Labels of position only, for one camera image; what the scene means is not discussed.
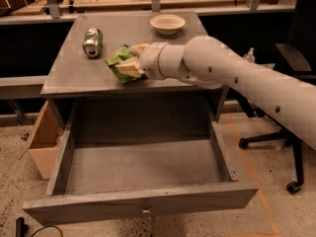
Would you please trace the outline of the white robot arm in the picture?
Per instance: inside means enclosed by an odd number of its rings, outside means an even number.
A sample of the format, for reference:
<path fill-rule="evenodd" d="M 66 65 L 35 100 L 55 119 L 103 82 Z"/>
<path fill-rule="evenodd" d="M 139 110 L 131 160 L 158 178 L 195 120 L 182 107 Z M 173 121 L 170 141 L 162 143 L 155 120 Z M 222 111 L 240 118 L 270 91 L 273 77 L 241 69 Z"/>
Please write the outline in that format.
<path fill-rule="evenodd" d="M 177 79 L 206 89 L 226 85 L 316 148 L 316 86 L 236 54 L 221 41 L 198 36 L 184 45 L 155 42 L 118 64 L 129 76 Z"/>

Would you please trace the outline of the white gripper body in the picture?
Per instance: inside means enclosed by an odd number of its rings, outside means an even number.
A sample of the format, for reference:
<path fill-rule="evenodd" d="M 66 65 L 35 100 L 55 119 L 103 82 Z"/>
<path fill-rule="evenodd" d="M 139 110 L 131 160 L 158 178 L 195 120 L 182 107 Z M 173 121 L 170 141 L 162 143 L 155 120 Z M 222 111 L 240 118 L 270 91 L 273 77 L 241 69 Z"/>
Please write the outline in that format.
<path fill-rule="evenodd" d="M 160 72 L 159 56 L 167 42 L 154 42 L 148 45 L 140 54 L 139 62 L 145 75 L 149 79 L 164 80 L 165 77 Z"/>

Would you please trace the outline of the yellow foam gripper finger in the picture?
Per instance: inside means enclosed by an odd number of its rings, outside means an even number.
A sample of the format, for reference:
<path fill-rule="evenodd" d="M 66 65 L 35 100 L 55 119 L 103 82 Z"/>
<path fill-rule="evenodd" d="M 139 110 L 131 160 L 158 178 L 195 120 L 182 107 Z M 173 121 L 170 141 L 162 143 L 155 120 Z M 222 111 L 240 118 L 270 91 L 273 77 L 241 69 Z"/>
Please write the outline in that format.
<path fill-rule="evenodd" d="M 149 46 L 148 43 L 142 43 L 142 44 L 137 44 L 137 45 L 133 45 L 130 46 L 128 48 L 128 51 L 136 57 L 139 57 L 141 55 L 141 53 Z"/>
<path fill-rule="evenodd" d="M 144 70 L 140 65 L 137 57 L 129 58 L 116 65 L 119 73 L 135 78 L 140 78 L 144 74 Z"/>

